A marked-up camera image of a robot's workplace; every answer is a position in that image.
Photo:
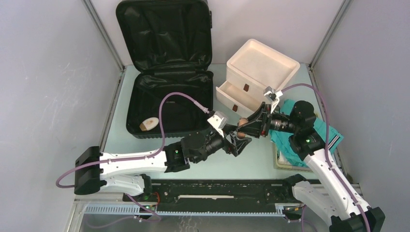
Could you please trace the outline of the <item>white drawer unit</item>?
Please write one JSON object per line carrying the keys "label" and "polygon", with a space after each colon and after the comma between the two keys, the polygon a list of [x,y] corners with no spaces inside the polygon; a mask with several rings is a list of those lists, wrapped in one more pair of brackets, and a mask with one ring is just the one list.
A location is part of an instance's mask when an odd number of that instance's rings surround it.
{"label": "white drawer unit", "polygon": [[267,101],[267,87],[281,91],[300,69],[299,62],[255,39],[246,41],[226,65],[226,80],[216,87],[216,98],[242,117]]}

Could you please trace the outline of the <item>light teal bottom garment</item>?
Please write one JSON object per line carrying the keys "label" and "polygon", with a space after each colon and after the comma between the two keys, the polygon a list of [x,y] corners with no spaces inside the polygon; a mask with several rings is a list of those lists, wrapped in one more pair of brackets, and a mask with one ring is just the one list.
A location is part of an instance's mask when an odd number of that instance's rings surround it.
{"label": "light teal bottom garment", "polygon": [[299,157],[289,162],[293,165],[305,166],[304,159],[313,155],[314,151],[326,148],[333,155],[344,136],[335,128],[317,118],[314,107],[307,101],[287,99],[280,109],[280,113],[290,117],[295,125],[294,133],[270,130],[271,141],[277,145],[289,145]]}

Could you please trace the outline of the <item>black ribbed hard-shell suitcase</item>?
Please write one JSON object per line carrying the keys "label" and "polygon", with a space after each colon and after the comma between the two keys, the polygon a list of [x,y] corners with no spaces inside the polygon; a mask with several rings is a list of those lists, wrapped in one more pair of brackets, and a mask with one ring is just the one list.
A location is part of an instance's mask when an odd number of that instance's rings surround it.
{"label": "black ribbed hard-shell suitcase", "polygon": [[116,17],[136,77],[126,118],[138,139],[159,138],[159,127],[141,131],[140,123],[162,118],[166,137],[183,137],[209,128],[194,105],[213,108],[212,17],[205,0],[124,0]]}

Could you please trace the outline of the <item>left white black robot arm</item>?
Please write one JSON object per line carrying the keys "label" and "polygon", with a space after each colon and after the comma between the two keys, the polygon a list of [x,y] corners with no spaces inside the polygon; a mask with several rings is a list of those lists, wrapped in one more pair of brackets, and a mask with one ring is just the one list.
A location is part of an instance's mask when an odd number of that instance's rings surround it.
{"label": "left white black robot arm", "polygon": [[154,151],[111,154],[91,146],[75,162],[74,193],[122,192],[148,201],[153,188],[147,173],[181,172],[219,150],[236,157],[251,141],[249,137],[238,138],[233,131],[219,134],[212,129],[207,135],[190,133],[158,154]]}

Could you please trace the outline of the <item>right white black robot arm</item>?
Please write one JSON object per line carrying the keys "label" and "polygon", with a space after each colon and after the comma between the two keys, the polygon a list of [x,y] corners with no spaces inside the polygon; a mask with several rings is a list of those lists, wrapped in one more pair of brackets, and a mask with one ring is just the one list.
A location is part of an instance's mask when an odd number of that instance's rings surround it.
{"label": "right white black robot arm", "polygon": [[316,115],[307,101],[294,104],[290,115],[273,112],[263,102],[248,118],[240,119],[237,131],[242,136],[266,136],[271,130],[290,133],[291,149],[313,171],[327,192],[320,192],[297,174],[287,178],[281,189],[287,202],[298,200],[316,213],[331,232],[379,232],[385,214],[379,207],[371,207],[349,183],[335,164],[325,142],[313,128]]}

